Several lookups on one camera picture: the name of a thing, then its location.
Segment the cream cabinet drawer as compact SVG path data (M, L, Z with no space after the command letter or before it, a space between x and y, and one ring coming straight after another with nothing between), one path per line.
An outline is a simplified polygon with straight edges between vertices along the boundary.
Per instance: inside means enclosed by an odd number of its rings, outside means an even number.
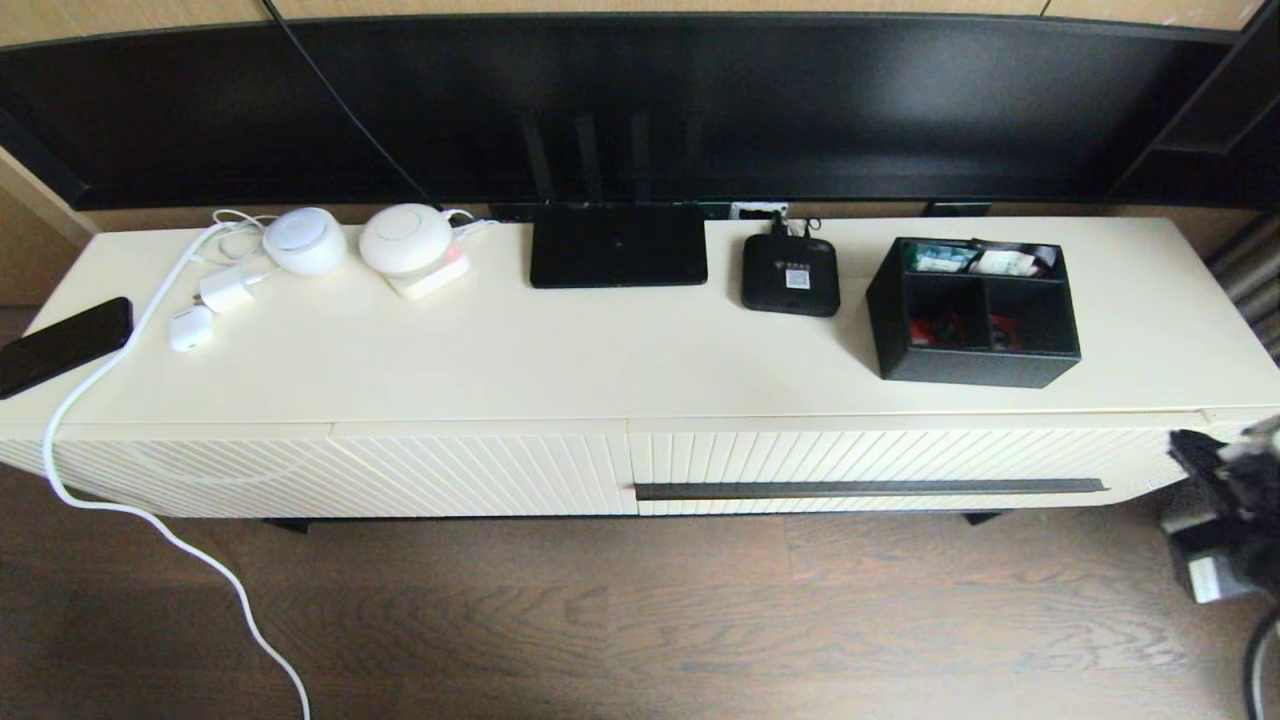
M960 512L1105 506L1179 479L1169 433L1199 413L749 416L634 420L634 486L1098 478L1092 495L637 501L644 515Z

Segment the teal tea packet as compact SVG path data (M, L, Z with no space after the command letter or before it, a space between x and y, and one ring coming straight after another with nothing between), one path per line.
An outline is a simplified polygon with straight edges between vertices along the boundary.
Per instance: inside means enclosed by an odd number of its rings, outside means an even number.
M905 259L910 272L964 273L980 256L980 250L968 246L910 242Z

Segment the black router with antennas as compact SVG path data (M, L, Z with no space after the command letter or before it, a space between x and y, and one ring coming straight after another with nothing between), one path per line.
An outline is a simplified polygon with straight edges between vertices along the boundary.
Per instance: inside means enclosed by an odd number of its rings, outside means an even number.
M529 282L536 290L603 290L705 284L705 213L695 202L652 201L652 119L631 115L628 146L634 202L603 199L600 151L594 119L575 120L588 201L554 199L549 152L538 122L520 117L538 202L527 210L532 225Z

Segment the pink white base block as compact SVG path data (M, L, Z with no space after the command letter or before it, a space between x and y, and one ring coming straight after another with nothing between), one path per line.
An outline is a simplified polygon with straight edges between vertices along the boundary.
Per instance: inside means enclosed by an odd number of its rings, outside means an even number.
M401 275L387 275L392 290L406 301L417 301L460 281L470 270L463 249L453 243L430 266Z

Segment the black television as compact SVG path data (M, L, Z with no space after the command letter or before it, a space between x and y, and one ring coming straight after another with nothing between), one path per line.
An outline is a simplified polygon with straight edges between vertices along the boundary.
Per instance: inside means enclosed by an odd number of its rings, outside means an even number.
M0 46L0 147L79 211L554 199L1133 202L1115 179L1245 32L768 13L292 19Z

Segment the white charger adapter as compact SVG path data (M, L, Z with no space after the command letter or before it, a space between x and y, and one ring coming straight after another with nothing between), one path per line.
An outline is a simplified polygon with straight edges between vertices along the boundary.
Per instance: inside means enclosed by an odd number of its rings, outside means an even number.
M256 301L252 288L264 279L239 266L228 266L198 281L196 300L211 313L225 314Z

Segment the white round speaker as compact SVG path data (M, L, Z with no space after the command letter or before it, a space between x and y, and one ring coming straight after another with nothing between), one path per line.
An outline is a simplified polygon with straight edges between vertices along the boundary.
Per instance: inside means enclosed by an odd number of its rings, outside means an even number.
M325 209L287 211L266 225L262 247L284 272L300 277L333 273L348 259L348 240Z

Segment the black smartphone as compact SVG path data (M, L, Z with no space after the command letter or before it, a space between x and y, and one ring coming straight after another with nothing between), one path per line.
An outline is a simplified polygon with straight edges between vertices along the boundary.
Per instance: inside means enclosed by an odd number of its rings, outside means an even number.
M115 297L0 347L0 400L123 348L133 311L132 301Z

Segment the grey plush cushion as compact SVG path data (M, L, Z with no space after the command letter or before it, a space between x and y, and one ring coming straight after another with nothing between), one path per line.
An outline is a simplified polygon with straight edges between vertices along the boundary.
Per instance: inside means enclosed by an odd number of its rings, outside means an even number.
M1166 488L1158 505L1158 524L1167 536L1203 525L1217 516L1212 492L1190 479Z

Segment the black compartment organizer box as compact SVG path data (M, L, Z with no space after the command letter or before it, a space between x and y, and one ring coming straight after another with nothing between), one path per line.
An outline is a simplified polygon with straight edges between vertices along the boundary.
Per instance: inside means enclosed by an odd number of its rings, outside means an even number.
M980 250L1023 250L1047 246L1059 251L1050 275L1001 277L910 272L910 242L968 246ZM1064 250L1055 243L1012 243L988 240L896 238L865 292L881 378L966 386L1043 389L1082 360L1071 286ZM989 316L1018 319L1023 350L992 350ZM913 318L951 316L964 329L959 348L913 346Z

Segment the white dome lamp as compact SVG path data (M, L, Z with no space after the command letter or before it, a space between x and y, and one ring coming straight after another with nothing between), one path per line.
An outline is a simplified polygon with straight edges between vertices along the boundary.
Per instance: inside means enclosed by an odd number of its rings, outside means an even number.
M385 208L360 232L360 256L385 277L412 275L434 268L453 243L452 217L453 211L422 204Z

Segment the cream TV cabinet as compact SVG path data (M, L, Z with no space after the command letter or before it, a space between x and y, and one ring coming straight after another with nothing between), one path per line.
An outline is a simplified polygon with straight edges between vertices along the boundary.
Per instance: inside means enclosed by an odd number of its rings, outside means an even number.
M284 272L173 351L189 265L54 445L78 491L177 518L644 515L634 420L1199 413L1220 437L1280 413L1280 368L1164 219L826 222L831 319L739 301L754 222L713 222L705 284L535 290L525 225L465 242L460 281L406 301L357 258ZM865 287L899 237L1064 250L1082 361L1043 389L883 380Z

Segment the black set-top box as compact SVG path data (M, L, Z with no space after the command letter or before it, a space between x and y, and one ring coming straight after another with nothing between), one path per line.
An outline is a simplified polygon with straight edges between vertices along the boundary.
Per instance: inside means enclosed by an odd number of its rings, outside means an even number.
M841 305L835 246L809 236L745 238L741 302L760 313L833 316Z

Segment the black shelf unit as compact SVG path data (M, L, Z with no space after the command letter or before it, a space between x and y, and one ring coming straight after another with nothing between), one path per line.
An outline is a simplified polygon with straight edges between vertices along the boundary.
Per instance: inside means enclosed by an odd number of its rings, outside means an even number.
M1280 213L1280 0L1121 173L1115 201Z

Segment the grey curtain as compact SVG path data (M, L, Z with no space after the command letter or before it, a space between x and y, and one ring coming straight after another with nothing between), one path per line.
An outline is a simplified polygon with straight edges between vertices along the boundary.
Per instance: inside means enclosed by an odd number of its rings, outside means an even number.
M1233 305L1280 366L1280 213L1265 213L1207 261Z

